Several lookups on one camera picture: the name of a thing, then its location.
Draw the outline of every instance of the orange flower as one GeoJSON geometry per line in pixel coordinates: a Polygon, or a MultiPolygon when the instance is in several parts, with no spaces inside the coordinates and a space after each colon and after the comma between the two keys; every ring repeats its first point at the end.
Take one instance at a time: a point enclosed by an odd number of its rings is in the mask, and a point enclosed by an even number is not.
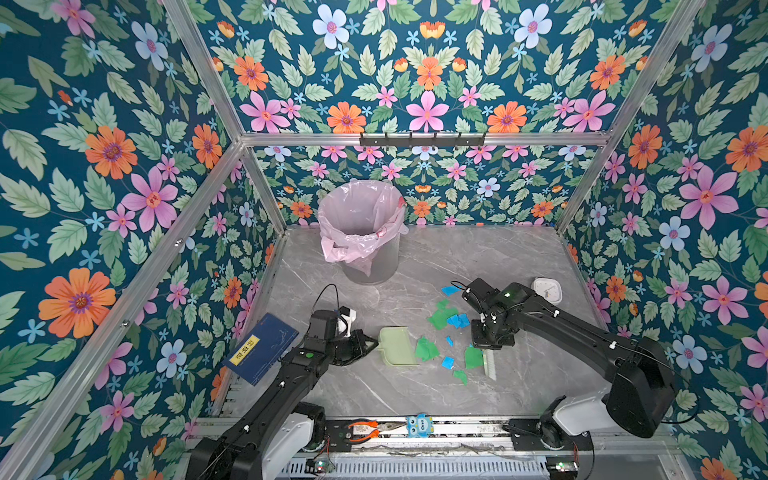
{"type": "Polygon", "coordinates": [[[601,61],[589,77],[592,80],[592,88],[605,90],[610,87],[619,81],[619,75],[624,73],[625,68],[623,55],[618,57],[611,55],[605,61],[601,61]]]}
{"type": "Polygon", "coordinates": [[[219,370],[219,372],[216,374],[216,377],[214,378],[214,389],[210,391],[210,401],[216,402],[216,398],[219,396],[219,389],[221,388],[221,383],[224,380],[224,374],[227,373],[227,367],[223,366],[219,370]]]}
{"type": "Polygon", "coordinates": [[[266,84],[270,83],[270,78],[264,73],[264,66],[260,61],[254,62],[253,57],[238,57],[235,64],[235,74],[240,76],[237,80],[248,85],[251,90],[264,90],[266,84]]]}
{"type": "Polygon", "coordinates": [[[637,37],[643,30],[645,30],[645,25],[648,25],[648,22],[645,20],[638,20],[633,23],[632,26],[629,27],[629,36],[632,38],[637,37]]]}
{"type": "Polygon", "coordinates": [[[440,38],[445,33],[445,24],[443,22],[423,22],[419,25],[419,31],[424,38],[440,38]]]}
{"type": "Polygon", "coordinates": [[[399,72],[404,72],[408,70],[408,61],[404,58],[400,58],[398,61],[395,62],[395,70],[399,72]]]}
{"type": "Polygon", "coordinates": [[[440,84],[442,67],[438,64],[437,58],[427,57],[416,69],[416,74],[419,76],[419,78],[416,79],[419,82],[419,85],[423,86],[424,90],[432,90],[435,85],[440,84]]]}
{"type": "Polygon", "coordinates": [[[305,204],[304,202],[293,202],[293,205],[290,206],[291,213],[296,215],[298,218],[309,218],[312,216],[312,207],[305,204]]]}
{"type": "MultiPolygon", "coordinates": [[[[768,282],[768,272],[763,274],[763,280],[768,282]]],[[[765,300],[760,304],[760,311],[768,318],[768,284],[758,283],[755,285],[755,296],[758,300],[765,300]]]]}
{"type": "Polygon", "coordinates": [[[488,117],[489,132],[492,134],[510,134],[520,131],[520,127],[525,125],[528,121],[528,117],[523,117],[528,112],[525,106],[518,106],[518,102],[507,102],[505,108],[504,105],[497,106],[493,115],[488,117]]]}
{"type": "Polygon", "coordinates": [[[552,213],[553,208],[554,204],[551,201],[545,200],[541,203],[535,204],[532,213],[534,217],[546,217],[552,213]]]}
{"type": "Polygon", "coordinates": [[[731,151],[725,156],[725,161],[733,165],[733,169],[742,172],[745,168],[748,172],[759,170],[761,162],[768,161],[768,127],[758,125],[756,130],[752,127],[745,128],[728,145],[731,151]]]}
{"type": "Polygon", "coordinates": [[[159,456],[162,455],[162,453],[165,451],[165,445],[168,444],[168,438],[163,437],[160,440],[157,440],[157,443],[154,444],[154,448],[152,448],[152,455],[159,456]]]}
{"type": "Polygon", "coordinates": [[[576,264],[578,264],[578,250],[576,250],[576,247],[574,247],[573,245],[571,245],[569,243],[568,244],[568,251],[571,252],[571,257],[573,257],[574,262],[576,262],[576,264]]]}
{"type": "Polygon", "coordinates": [[[661,129],[654,125],[646,125],[637,132],[632,138],[632,145],[629,147],[630,164],[641,170],[656,161],[659,154],[656,152],[661,148],[661,129]]]}
{"type": "Polygon", "coordinates": [[[91,335],[94,323],[109,313],[105,305],[114,303],[114,288],[106,288],[109,279],[102,272],[94,273],[87,268],[69,270],[69,281],[57,276],[45,286],[45,292],[55,299],[40,302],[40,320],[52,320],[48,331],[58,337],[69,335],[74,327],[76,339],[91,335]]]}
{"type": "Polygon", "coordinates": [[[227,38],[235,36],[235,27],[231,23],[219,22],[216,24],[219,27],[219,31],[227,38]]]}
{"type": "Polygon", "coordinates": [[[192,146],[197,149],[197,159],[207,168],[213,168],[221,157],[219,134],[212,131],[208,124],[197,125],[194,134],[196,136],[192,137],[192,146]]]}
{"type": "Polygon", "coordinates": [[[264,263],[267,265],[270,264],[270,260],[272,260],[272,254],[275,253],[275,244],[272,243],[266,248],[266,256],[264,257],[264,263]]]}
{"type": "Polygon", "coordinates": [[[413,207],[413,213],[420,216],[421,218],[424,218],[429,215],[429,210],[431,208],[432,207],[428,203],[421,201],[418,202],[415,207],[413,207]]]}
{"type": "Polygon", "coordinates": [[[717,458],[701,462],[701,476],[706,480],[736,480],[736,476],[717,458]]]}
{"type": "Polygon", "coordinates": [[[453,59],[453,63],[451,63],[451,68],[457,73],[464,71],[467,69],[467,61],[464,58],[456,57],[453,59]]]}
{"type": "Polygon", "coordinates": [[[333,127],[334,134],[361,134],[366,118],[357,105],[349,106],[345,101],[339,102],[339,106],[333,105],[328,110],[328,126],[333,127]]]}
{"type": "Polygon", "coordinates": [[[612,276],[608,279],[608,286],[605,287],[605,291],[608,294],[608,298],[619,303],[627,293],[627,286],[624,285],[624,280],[617,276],[612,276]]]}
{"type": "Polygon", "coordinates": [[[90,147],[85,151],[85,157],[96,164],[95,170],[101,176],[111,175],[115,180],[120,180],[123,174],[132,172],[134,168],[131,165],[138,162],[138,157],[133,153],[136,146],[117,127],[112,130],[102,125],[98,133],[98,136],[91,134],[85,138],[85,143],[90,147]]]}

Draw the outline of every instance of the marble surface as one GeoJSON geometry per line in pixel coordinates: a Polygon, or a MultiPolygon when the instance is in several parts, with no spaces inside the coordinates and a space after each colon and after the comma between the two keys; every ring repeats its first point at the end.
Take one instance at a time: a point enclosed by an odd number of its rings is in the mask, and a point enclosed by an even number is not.
{"type": "MultiPolygon", "coordinates": [[[[451,356],[455,369],[464,369],[469,328],[449,325],[436,331],[427,317],[445,299],[441,287],[451,280],[469,283],[477,276],[496,288],[512,281],[530,284],[536,276],[555,278],[564,294],[558,307],[597,325],[591,298],[554,229],[526,226],[412,227],[401,237],[397,272],[377,286],[356,285],[339,266],[327,263],[318,230],[290,230],[267,311],[303,333],[317,294],[327,283],[335,283],[341,304],[358,312],[353,328],[377,337],[384,326],[407,326],[414,348],[421,336],[439,348],[439,358],[419,360],[413,367],[387,366],[380,352],[351,366],[331,366],[305,398],[324,406],[329,416],[538,414],[557,396],[581,395],[608,384],[570,354],[520,332],[514,347],[494,354],[497,380],[486,377],[480,367],[466,370],[468,385],[462,385],[440,363],[443,356],[451,356]],[[446,336],[453,339],[453,347],[446,336]]],[[[476,318],[458,294],[450,298],[450,306],[476,318]]],[[[329,288],[317,307],[332,309],[335,303],[329,288]]],[[[265,380],[271,381],[275,373],[265,380]]],[[[263,383],[240,385],[233,414],[251,407],[266,388],[263,383]]]]}

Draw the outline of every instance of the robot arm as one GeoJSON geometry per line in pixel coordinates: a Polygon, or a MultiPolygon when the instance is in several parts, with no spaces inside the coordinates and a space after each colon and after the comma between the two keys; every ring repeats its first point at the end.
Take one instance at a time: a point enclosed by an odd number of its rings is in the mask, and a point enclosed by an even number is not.
{"type": "Polygon", "coordinates": [[[510,283],[499,291],[476,279],[462,298],[480,313],[472,320],[472,343],[481,349],[515,344],[520,329],[549,340],[611,383],[602,397],[608,415],[629,433],[649,438],[677,394],[664,351],[651,339],[639,342],[605,332],[558,310],[534,290],[510,283]]]}

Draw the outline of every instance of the yellow label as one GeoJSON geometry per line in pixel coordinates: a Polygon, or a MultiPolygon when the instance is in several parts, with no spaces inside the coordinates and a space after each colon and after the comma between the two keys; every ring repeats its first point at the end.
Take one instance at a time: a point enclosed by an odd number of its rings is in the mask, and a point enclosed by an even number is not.
{"type": "Polygon", "coordinates": [[[232,355],[230,362],[232,362],[233,365],[239,365],[240,362],[242,362],[246,357],[246,355],[248,355],[248,353],[253,350],[254,346],[256,346],[258,342],[258,337],[251,335],[250,338],[243,344],[243,346],[241,346],[240,349],[237,350],[234,355],[232,355]]]}

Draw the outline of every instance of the pliers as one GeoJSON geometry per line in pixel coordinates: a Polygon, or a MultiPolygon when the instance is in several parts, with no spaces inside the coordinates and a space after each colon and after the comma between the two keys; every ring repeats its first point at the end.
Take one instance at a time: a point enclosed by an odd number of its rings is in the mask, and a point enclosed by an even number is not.
{"type": "Polygon", "coordinates": [[[351,444],[359,444],[368,442],[370,439],[374,439],[381,434],[381,432],[388,432],[390,430],[399,429],[400,427],[406,426],[407,423],[405,422],[384,422],[384,423],[378,423],[376,420],[368,420],[368,419],[360,419],[356,422],[350,423],[347,425],[347,433],[346,438],[344,438],[344,442],[351,443],[351,444]],[[366,425],[368,427],[371,427],[373,430],[366,436],[362,438],[353,438],[354,436],[354,428],[355,425],[366,425]]]}

